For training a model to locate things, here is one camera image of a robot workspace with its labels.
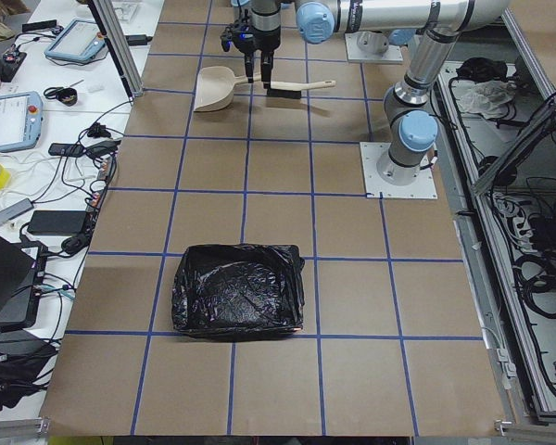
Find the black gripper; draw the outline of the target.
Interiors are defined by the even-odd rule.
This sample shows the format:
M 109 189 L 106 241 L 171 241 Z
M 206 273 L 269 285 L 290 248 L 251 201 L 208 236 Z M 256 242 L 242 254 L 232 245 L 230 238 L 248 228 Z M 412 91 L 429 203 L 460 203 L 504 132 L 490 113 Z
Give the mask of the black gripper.
M 240 31 L 241 50 L 244 53 L 245 74 L 248 83 L 254 82 L 255 53 L 261 51 L 260 75 L 265 89 L 272 88 L 274 51 L 279 47 L 279 29 L 261 31 L 256 28 Z

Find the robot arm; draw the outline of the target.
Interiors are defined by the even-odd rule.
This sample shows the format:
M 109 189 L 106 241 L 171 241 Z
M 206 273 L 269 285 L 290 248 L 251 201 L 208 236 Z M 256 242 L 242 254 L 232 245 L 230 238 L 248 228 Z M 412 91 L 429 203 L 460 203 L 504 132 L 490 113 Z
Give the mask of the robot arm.
M 284 95 L 271 85 L 274 52 L 281 43 L 280 1 L 250 1 L 239 6 L 221 36 L 223 50 L 236 47 L 244 56 L 247 80 L 254 69 L 270 95 Z M 451 49 L 463 32 L 497 19 L 506 1 L 297 1 L 296 24 L 302 39 L 318 45 L 343 32 L 414 29 L 421 33 L 404 78 L 385 96 L 392 143 L 385 164 L 409 172 L 419 168 L 435 142 L 438 124 L 423 111 L 429 92 Z

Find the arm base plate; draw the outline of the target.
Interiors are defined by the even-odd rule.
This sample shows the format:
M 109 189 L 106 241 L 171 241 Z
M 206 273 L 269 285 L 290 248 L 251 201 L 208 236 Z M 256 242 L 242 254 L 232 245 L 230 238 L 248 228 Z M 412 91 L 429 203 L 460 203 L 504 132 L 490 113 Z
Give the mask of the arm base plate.
M 360 158 L 365 196 L 385 199 L 437 199 L 430 159 L 424 155 L 414 167 L 401 167 L 389 157 L 390 143 L 361 142 Z
M 380 32 L 355 32 L 345 35 L 347 60 L 354 63 L 401 65 L 403 55 L 398 45 L 389 43 Z

